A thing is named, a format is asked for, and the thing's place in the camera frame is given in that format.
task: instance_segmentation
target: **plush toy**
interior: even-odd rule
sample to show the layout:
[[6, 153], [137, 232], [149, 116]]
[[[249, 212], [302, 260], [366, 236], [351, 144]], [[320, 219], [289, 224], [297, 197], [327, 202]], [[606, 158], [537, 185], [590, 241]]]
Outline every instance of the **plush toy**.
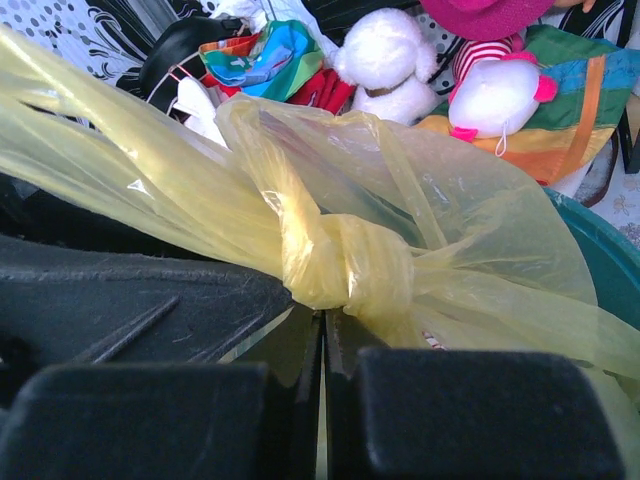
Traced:
[[558, 86], [542, 75], [530, 52], [475, 62], [449, 97], [451, 135], [471, 142], [475, 138], [506, 137], [520, 130], [540, 103], [550, 102]]
[[404, 125], [438, 105], [426, 83], [437, 68], [436, 51], [425, 43], [417, 22], [394, 8], [362, 17], [334, 59], [340, 78], [357, 85], [352, 109]]

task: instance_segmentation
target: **pink hat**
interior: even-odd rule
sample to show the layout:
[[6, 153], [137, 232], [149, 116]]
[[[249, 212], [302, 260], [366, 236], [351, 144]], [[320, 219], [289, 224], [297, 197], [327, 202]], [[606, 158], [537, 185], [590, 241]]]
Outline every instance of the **pink hat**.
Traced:
[[445, 30], [467, 40], [513, 35], [536, 21], [554, 0], [420, 0]]

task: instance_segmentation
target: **striped fabric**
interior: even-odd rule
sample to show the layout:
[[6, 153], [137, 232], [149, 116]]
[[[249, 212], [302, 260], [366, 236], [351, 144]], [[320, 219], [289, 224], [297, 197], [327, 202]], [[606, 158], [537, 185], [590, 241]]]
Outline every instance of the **striped fabric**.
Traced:
[[515, 36], [494, 42], [467, 41], [453, 59], [453, 78], [456, 81], [456, 85], [462, 83], [476, 62], [502, 58], [509, 53], [517, 51], [518, 49], [514, 48], [514, 43], [521, 44], [521, 42], [520, 38], [518, 37], [516, 40]]

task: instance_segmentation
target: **red and white striped cloth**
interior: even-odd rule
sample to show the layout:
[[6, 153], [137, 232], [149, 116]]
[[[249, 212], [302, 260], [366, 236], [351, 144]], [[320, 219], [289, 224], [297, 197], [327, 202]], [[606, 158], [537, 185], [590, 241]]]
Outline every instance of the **red and white striped cloth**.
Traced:
[[435, 339], [435, 337], [433, 335], [431, 335], [429, 332], [422, 332], [422, 336], [424, 337], [424, 339], [427, 341], [427, 343], [431, 346], [431, 348], [433, 348], [434, 350], [447, 350], [447, 347], [445, 347], [444, 345], [442, 345], [438, 340]]
[[476, 62], [480, 60], [497, 60], [509, 53], [519, 52], [522, 48], [522, 37], [517, 33], [493, 42], [467, 41], [453, 59], [453, 78], [456, 81], [456, 85], [462, 83]]

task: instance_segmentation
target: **teal plastic bucket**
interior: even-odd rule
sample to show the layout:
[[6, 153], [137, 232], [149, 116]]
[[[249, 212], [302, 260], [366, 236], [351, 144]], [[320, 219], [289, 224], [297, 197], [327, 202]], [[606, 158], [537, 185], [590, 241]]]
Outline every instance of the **teal plastic bucket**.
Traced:
[[640, 330], [640, 250], [578, 202], [547, 194], [582, 250], [600, 308]]

